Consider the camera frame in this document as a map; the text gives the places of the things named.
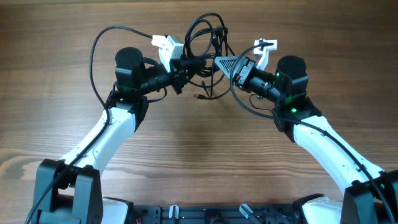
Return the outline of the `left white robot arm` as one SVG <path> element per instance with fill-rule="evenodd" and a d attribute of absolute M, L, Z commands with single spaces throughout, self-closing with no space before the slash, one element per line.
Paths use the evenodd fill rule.
<path fill-rule="evenodd" d="M 147 94 L 172 86 L 181 93 L 203 59 L 171 56 L 162 63 L 134 47 L 115 56 L 116 82 L 103 100 L 103 114 L 93 129 L 59 160 L 45 159 L 37 169 L 34 203 L 26 223 L 134 223 L 134 205 L 102 195 L 101 175 L 147 113 Z"/>

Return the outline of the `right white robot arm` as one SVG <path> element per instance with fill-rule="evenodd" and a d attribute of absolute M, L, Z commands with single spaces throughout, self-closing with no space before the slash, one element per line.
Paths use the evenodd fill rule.
<path fill-rule="evenodd" d="M 303 223 L 397 223 L 397 171 L 386 172 L 350 146 L 307 96 L 302 58 L 282 57 L 274 74 L 247 57 L 218 57 L 232 88 L 274 103 L 268 116 L 277 129 L 309 152 L 343 194 L 332 201 L 315 194 L 296 202 Z"/>

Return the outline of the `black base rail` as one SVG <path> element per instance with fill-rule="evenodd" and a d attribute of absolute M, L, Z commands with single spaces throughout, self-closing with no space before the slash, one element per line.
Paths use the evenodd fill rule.
<path fill-rule="evenodd" d="M 127 216 L 131 224 L 282 224 L 305 223 L 298 206 L 291 203 L 265 206 L 223 206 L 223 207 L 180 207 L 172 205 L 135 205 Z"/>

